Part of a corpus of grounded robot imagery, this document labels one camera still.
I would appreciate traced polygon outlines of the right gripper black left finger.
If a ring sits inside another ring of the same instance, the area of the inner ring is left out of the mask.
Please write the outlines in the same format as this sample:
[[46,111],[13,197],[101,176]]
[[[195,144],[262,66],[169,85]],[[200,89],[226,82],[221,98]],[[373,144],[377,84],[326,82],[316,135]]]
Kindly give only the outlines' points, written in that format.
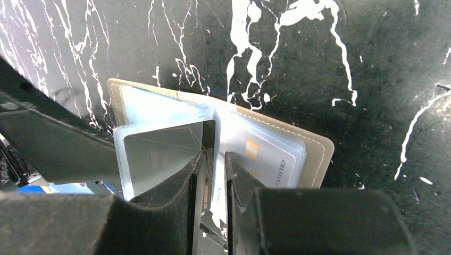
[[116,195],[1,194],[1,254],[195,254],[206,155],[125,201]]

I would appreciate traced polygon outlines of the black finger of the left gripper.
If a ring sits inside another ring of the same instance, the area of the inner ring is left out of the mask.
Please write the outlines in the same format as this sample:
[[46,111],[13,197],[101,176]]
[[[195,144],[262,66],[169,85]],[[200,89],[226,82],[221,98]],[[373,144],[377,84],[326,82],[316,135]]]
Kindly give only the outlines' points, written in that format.
[[122,190],[113,139],[48,98],[1,60],[1,134],[48,182]]

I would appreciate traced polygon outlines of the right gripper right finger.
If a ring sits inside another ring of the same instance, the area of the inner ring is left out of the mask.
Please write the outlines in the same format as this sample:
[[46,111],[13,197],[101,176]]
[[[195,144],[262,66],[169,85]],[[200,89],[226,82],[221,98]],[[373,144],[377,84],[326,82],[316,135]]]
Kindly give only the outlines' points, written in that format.
[[224,157],[229,254],[415,254],[390,197],[378,190],[267,188]]

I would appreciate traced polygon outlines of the grey card holder wallet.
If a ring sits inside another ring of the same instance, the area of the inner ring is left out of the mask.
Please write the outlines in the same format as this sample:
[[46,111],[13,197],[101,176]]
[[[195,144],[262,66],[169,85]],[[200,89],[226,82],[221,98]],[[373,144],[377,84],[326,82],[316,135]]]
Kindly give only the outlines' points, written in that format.
[[131,200],[206,150],[209,203],[223,203],[226,152],[270,188],[319,188],[334,151],[321,135],[199,95],[120,79],[107,88],[124,198]]

